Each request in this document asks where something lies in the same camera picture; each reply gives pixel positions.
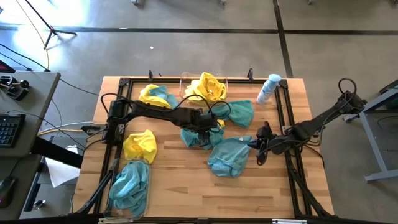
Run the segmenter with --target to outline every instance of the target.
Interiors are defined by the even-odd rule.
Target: yellow cable
[[[30,19],[30,17],[29,17],[29,16],[27,15],[27,13],[25,12],[24,8],[21,6],[21,4],[19,4],[19,1],[18,1],[18,0],[15,0],[15,1],[18,3],[19,7],[22,9],[22,11],[24,12],[25,16],[27,17],[27,19],[28,19],[28,20],[30,21],[30,23],[32,24],[33,28],[36,30],[36,33],[37,33],[37,35],[39,35],[40,40],[42,40],[45,53],[47,54],[47,70],[48,70],[49,67],[50,67],[50,58],[49,58],[49,52],[48,52],[48,50],[47,50],[47,48],[46,48],[46,46],[45,46],[44,40],[43,40],[42,36],[40,35],[39,31],[37,30],[35,24],[32,22],[32,20]]]
[[[43,134],[53,133],[53,132],[57,132],[57,131],[60,131],[60,130],[54,129],[54,130],[50,130],[50,131],[42,131],[40,133],[37,133],[37,136],[41,136]],[[83,132],[82,130],[75,130],[75,129],[61,129],[61,131]]]

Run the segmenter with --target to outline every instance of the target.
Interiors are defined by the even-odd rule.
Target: wooden table
[[[104,77],[99,95],[116,93],[119,79],[120,77]],[[140,90],[147,84],[134,83],[133,100],[138,99]],[[303,80],[288,79],[288,84],[295,121],[311,119]],[[164,85],[178,100],[181,100],[178,83],[164,83]],[[256,137],[256,131],[264,124],[264,121],[269,122],[273,132],[280,134],[275,97],[273,96],[265,105],[256,104],[256,97],[261,86],[260,84],[229,84],[227,101],[250,99],[255,113],[254,119],[247,129],[227,121],[224,138],[242,135]],[[113,96],[105,98],[108,108],[113,99]],[[93,121],[97,124],[104,124],[106,117],[106,112],[98,100]],[[144,132],[146,129],[150,129],[154,133],[158,148],[155,161],[151,165],[152,177],[146,217],[294,217],[283,155],[277,156],[269,153],[267,162],[263,166],[258,166],[256,150],[253,149],[240,177],[222,178],[214,175],[207,165],[210,151],[187,148],[180,139],[180,128],[170,122],[152,118],[136,118],[126,128],[126,136],[131,133]],[[95,141],[99,138],[100,135],[94,136],[91,140]],[[73,199],[75,210],[83,206],[98,186],[105,147],[104,144],[97,143],[85,152]],[[111,158],[114,157],[115,150],[114,147]],[[311,150],[304,148],[302,160],[308,188],[325,210],[333,213],[321,158]],[[105,189],[101,211],[106,206],[108,192],[109,188]],[[298,190],[298,196],[300,208],[304,211],[300,190]]]

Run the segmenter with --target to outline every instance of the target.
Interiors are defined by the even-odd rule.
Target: teal towel
[[[157,88],[153,88],[149,90],[149,94],[151,96],[158,96],[163,100],[167,101],[172,109],[174,109],[178,105],[178,100],[174,96],[174,94],[167,93],[166,86],[159,86]]]
[[[211,111],[220,119],[225,121],[231,119],[235,124],[242,127],[249,127],[254,117],[253,105],[250,100],[232,101],[228,102],[231,106],[231,113],[226,104],[218,103],[220,106],[215,106]]]
[[[216,146],[224,139],[224,127],[218,131],[218,128],[212,128],[210,131],[210,144],[207,146],[203,146],[204,150],[209,150],[212,147]],[[198,133],[193,133],[187,129],[181,129],[181,140],[185,143],[188,147],[199,146],[199,137]]]
[[[225,139],[210,154],[207,164],[218,177],[239,177],[248,161],[251,136]]]
[[[147,203],[149,165],[141,161],[129,162],[116,177],[109,191],[117,209],[130,209],[134,217],[144,214]]]

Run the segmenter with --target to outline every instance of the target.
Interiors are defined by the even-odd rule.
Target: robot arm
[[[130,107],[131,111],[124,116],[126,105]],[[120,135],[118,133],[125,128],[129,121],[140,116],[170,121],[180,128],[198,133],[201,146],[210,143],[209,131],[211,128],[218,127],[217,117],[212,113],[203,113],[202,109],[184,107],[169,109],[143,103],[138,100],[129,101],[121,99],[111,102],[106,129],[103,133],[103,142],[116,144],[123,141],[119,138]]]
[[[311,137],[319,132],[337,117],[343,114],[358,114],[364,105],[365,100],[362,100],[357,94],[346,91],[341,94],[337,102],[322,114],[318,115],[310,121],[303,121],[291,126],[282,135],[272,133],[268,123],[260,128],[257,132],[257,140],[250,142],[248,145],[259,150],[257,158],[259,165],[265,162],[267,151],[272,151],[274,154],[282,154],[291,148],[301,147],[308,143]]]

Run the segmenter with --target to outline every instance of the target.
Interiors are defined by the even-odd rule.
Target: white bottle
[[[274,93],[276,86],[279,85],[282,77],[277,74],[271,74],[268,76],[268,80],[262,86],[262,90],[260,91],[257,97],[257,104],[263,105],[266,103],[268,98]]]

